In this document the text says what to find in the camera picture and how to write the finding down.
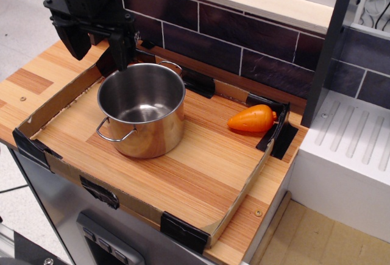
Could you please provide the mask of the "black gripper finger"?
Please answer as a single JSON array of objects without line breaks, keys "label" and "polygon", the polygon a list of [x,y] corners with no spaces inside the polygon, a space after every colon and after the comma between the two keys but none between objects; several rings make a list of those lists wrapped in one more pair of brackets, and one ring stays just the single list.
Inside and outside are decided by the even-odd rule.
[{"label": "black gripper finger", "polygon": [[124,35],[121,32],[114,32],[108,38],[108,42],[118,69],[120,71],[126,70],[135,55],[136,43],[134,35]]},{"label": "black gripper finger", "polygon": [[54,21],[53,25],[69,53],[75,59],[82,60],[91,48],[89,35],[76,24]]}]

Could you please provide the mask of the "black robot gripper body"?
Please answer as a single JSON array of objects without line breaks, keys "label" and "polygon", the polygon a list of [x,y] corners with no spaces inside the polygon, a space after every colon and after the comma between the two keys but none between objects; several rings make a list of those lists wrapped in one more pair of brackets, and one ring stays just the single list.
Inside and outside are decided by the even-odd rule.
[{"label": "black robot gripper body", "polygon": [[108,38],[114,32],[134,35],[134,17],[123,9],[118,0],[45,0],[51,12],[52,24],[72,23],[90,35]]}]

